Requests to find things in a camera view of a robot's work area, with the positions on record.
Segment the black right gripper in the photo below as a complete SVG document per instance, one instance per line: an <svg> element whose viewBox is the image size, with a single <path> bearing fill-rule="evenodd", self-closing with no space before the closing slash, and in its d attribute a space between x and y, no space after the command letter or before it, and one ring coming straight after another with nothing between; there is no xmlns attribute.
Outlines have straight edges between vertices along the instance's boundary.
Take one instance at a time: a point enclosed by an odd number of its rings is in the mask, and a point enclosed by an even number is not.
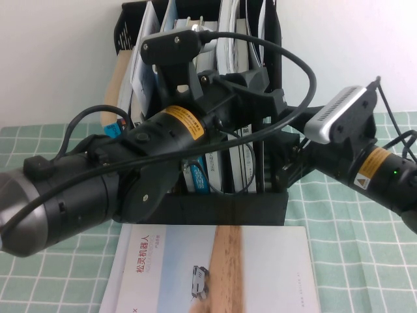
<svg viewBox="0 0 417 313"><path fill-rule="evenodd" d="M322 108L306 108L289 126L303 131L305 124ZM295 110L295 106L286 107L282 118ZM335 179L397 215L407 214L407 159L377 146L375 138L355 134L342 142L310 142L295 162L283 167L281 186L289 188L313 170Z"/></svg>

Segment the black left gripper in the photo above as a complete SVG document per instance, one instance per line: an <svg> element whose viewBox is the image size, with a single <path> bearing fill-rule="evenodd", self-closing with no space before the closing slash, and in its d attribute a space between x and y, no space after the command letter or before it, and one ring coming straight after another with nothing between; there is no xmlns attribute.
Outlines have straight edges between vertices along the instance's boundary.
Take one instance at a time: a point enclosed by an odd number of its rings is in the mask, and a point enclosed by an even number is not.
<svg viewBox="0 0 417 313"><path fill-rule="evenodd" d="M217 74L203 77L205 82L196 74L186 78L159 75L161 110L128 133L129 162L176 162L244 143L238 138L225 140L248 120L242 86ZM269 86L265 67L245 71L242 77L251 90L265 91ZM283 89L250 92L247 98L258 113L281 113L287 106Z"/></svg>

